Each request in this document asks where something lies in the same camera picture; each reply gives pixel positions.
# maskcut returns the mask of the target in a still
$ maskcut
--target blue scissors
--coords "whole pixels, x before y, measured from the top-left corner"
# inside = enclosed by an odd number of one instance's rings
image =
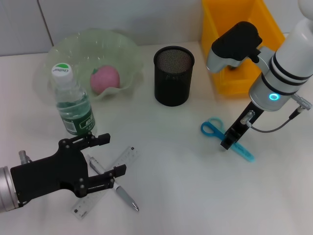
[[[212,121],[217,122],[220,126],[216,127],[215,125],[212,124]],[[204,130],[204,127],[210,128],[213,131],[213,133],[206,132]],[[205,134],[206,136],[217,137],[220,140],[224,140],[224,138],[225,138],[224,123],[218,117],[211,117],[208,121],[205,121],[204,123],[202,123],[201,132],[203,134]],[[248,150],[246,150],[246,148],[244,148],[241,144],[239,144],[238,142],[232,144],[232,146],[230,148],[233,151],[235,151],[237,154],[242,156],[244,159],[246,159],[248,162],[254,162],[255,161],[254,156]]]

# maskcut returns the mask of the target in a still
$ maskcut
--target white ruler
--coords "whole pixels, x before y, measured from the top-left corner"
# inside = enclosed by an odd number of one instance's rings
[[[125,164],[127,168],[133,164],[133,162],[139,156],[139,152],[134,147],[127,147],[121,156],[110,166],[105,167],[107,170],[113,169],[114,166]],[[100,201],[100,199],[106,194],[107,190],[94,192],[88,194],[86,197],[80,198],[77,203],[72,207],[72,213],[78,219],[83,219],[94,208],[94,206]]]

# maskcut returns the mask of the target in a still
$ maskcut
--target bottle cap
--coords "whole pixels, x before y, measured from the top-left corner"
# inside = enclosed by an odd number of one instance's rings
[[[72,68],[69,64],[59,63],[53,66],[52,76],[58,86],[68,85],[74,81]]]

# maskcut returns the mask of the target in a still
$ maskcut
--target scissor handle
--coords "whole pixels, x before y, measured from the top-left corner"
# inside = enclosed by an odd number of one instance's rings
[[[204,130],[204,127],[208,127],[210,128],[213,133],[208,133]],[[216,128],[212,123],[208,122],[208,121],[205,121],[204,123],[202,123],[201,127],[201,132],[203,134],[205,134],[206,136],[209,136],[209,137],[217,137],[219,138],[220,140],[223,140],[225,138],[225,135],[218,129]]]
[[[221,132],[225,133],[224,130],[224,123],[219,117],[211,117],[209,118],[208,122],[215,121],[219,124],[219,126],[216,126],[217,129],[219,129]]]

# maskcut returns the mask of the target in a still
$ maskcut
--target pen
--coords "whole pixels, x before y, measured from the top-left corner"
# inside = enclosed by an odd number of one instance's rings
[[[94,158],[87,155],[89,160],[90,167],[97,173],[103,174],[106,170],[100,165],[100,163]],[[114,181],[113,189],[115,189],[116,193],[133,209],[139,211],[139,207],[136,202],[128,195],[128,193],[119,185],[116,180]]]

